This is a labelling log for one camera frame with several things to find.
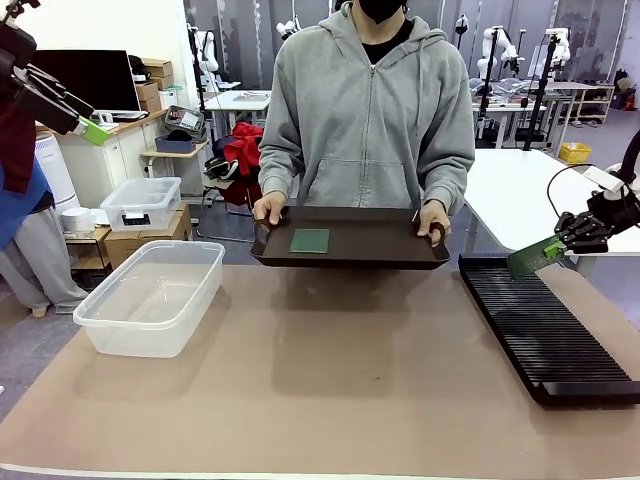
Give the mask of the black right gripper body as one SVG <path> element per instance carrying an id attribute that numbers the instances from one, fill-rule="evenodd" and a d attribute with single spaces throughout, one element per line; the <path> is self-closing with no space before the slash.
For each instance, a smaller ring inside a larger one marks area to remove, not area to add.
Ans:
<path id="1" fill-rule="evenodd" d="M 587 201 L 588 211 L 601 235 L 617 235 L 631 227 L 639 227 L 639 197 L 623 187 L 609 199 L 610 191 L 593 192 Z"/>

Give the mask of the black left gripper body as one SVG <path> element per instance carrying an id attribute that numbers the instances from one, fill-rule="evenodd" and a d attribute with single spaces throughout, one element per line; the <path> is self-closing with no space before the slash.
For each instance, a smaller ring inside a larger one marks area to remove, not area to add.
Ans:
<path id="1" fill-rule="evenodd" d="M 17 108 L 36 107 L 38 90 L 30 64 L 35 50 L 31 35 L 8 23 L 1 25 L 1 101 Z"/>

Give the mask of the person's left hand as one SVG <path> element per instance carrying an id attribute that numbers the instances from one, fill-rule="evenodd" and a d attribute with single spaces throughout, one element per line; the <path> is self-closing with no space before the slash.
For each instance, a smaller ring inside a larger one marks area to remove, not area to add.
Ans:
<path id="1" fill-rule="evenodd" d="M 444 229 L 444 234 L 439 230 L 431 230 L 431 225 L 437 223 Z M 451 233 L 451 223 L 444 205 L 439 200 L 429 200 L 422 206 L 419 212 L 419 237 L 429 237 L 432 244 L 438 243 Z"/>

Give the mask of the person's right hand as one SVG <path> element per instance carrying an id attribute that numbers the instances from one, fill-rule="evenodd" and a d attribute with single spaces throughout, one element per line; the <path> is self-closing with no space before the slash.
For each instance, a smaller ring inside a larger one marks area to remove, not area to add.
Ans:
<path id="1" fill-rule="evenodd" d="M 267 221 L 276 226 L 287 203 L 287 197 L 280 191 L 270 192 L 257 200 L 252 213 L 256 221 Z"/>

